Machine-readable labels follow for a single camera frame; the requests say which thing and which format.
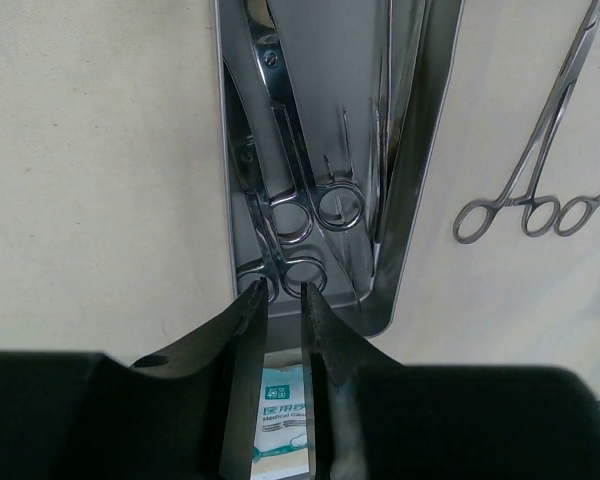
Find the metal instrument tray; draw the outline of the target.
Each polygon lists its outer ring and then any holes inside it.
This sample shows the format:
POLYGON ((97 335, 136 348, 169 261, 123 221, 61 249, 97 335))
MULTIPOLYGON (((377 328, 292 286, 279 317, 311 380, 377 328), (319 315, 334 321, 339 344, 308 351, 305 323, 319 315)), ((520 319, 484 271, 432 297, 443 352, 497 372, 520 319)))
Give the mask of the metal instrument tray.
POLYGON ((453 63, 460 1, 221 1, 239 287, 269 333, 318 287, 366 336, 393 321, 453 63))

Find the steel hemostat forceps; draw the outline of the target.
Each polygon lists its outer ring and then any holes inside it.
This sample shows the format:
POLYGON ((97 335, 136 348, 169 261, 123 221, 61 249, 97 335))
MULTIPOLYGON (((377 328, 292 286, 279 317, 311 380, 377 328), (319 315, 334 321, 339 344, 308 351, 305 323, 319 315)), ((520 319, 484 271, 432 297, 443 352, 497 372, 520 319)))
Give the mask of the steel hemostat forceps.
POLYGON ((574 235, 589 222, 599 208, 600 192, 596 195, 579 195, 572 198, 561 208, 553 226, 554 232, 560 237, 574 235), (569 217, 575 218, 572 212, 578 209, 581 210, 578 219, 572 222, 568 227, 564 227, 564 221, 569 217))
POLYGON ((567 51, 529 140, 502 191, 494 199, 474 199, 460 210, 452 226, 456 242, 463 245, 477 242, 489 230, 496 216, 509 207, 523 209, 521 230, 530 238, 543 236, 549 231, 567 237, 584 226, 587 217, 573 227, 561 231, 559 222, 566 216, 567 207, 554 195, 538 195, 537 189, 549 150, 593 45, 599 23, 600 1, 592 1, 567 51))

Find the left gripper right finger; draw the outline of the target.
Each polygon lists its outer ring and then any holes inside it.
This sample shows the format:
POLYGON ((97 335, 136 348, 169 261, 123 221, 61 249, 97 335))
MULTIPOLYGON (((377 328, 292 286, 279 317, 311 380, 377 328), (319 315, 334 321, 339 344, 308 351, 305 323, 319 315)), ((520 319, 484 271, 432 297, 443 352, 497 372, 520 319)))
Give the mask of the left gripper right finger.
POLYGON ((310 477, 371 479, 386 470, 387 440, 364 396, 402 365, 341 319, 313 283, 301 287, 300 325, 310 477))

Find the steel tweezers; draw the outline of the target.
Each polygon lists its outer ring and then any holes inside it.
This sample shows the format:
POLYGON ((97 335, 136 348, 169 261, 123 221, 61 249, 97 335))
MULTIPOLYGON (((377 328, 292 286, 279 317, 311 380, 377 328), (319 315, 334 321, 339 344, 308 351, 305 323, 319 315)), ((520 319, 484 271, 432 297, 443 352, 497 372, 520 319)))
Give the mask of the steel tweezers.
MULTIPOLYGON (((336 173, 333 163, 326 154, 323 155, 323 163, 327 170, 329 181, 348 180, 359 185, 356 175, 349 121, 347 110, 344 105, 338 108, 340 148, 343 154, 344 169, 336 173)), ((339 190, 332 194, 335 212, 331 216, 337 223, 344 224, 352 220, 358 212, 359 203, 357 197, 347 190, 339 190)), ((365 291, 371 286, 373 274, 373 250, 368 235, 366 216, 363 215, 360 222, 349 230, 338 232, 339 243, 336 247, 334 257, 338 262, 347 282, 349 283, 353 298, 360 304, 366 296, 365 291)))
POLYGON ((369 237, 383 240, 389 185, 412 93, 426 1, 382 1, 377 24, 377 92, 372 98, 369 237))

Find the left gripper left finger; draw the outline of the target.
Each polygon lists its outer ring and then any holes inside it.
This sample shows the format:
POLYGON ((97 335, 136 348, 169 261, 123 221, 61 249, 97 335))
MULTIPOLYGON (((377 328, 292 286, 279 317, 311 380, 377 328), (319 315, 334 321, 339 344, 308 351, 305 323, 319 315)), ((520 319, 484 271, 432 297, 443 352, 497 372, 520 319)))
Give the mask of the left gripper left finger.
POLYGON ((132 364, 142 477, 248 477, 267 313, 267 284, 255 281, 223 312, 132 364))

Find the beige cloth wrap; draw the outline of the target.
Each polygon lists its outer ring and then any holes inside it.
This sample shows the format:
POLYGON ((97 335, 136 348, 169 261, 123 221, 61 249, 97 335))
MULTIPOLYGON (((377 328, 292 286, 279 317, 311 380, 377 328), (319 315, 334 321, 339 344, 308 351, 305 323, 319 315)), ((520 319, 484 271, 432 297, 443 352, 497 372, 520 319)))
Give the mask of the beige cloth wrap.
MULTIPOLYGON (((244 287, 231 221, 221 1, 0 1, 0 349, 125 362, 244 287)), ((460 1, 453 63, 393 321, 407 364, 538 364, 600 397, 600 208, 577 233, 477 242, 592 1, 460 1)), ((537 189, 600 192, 600 23, 537 189)))

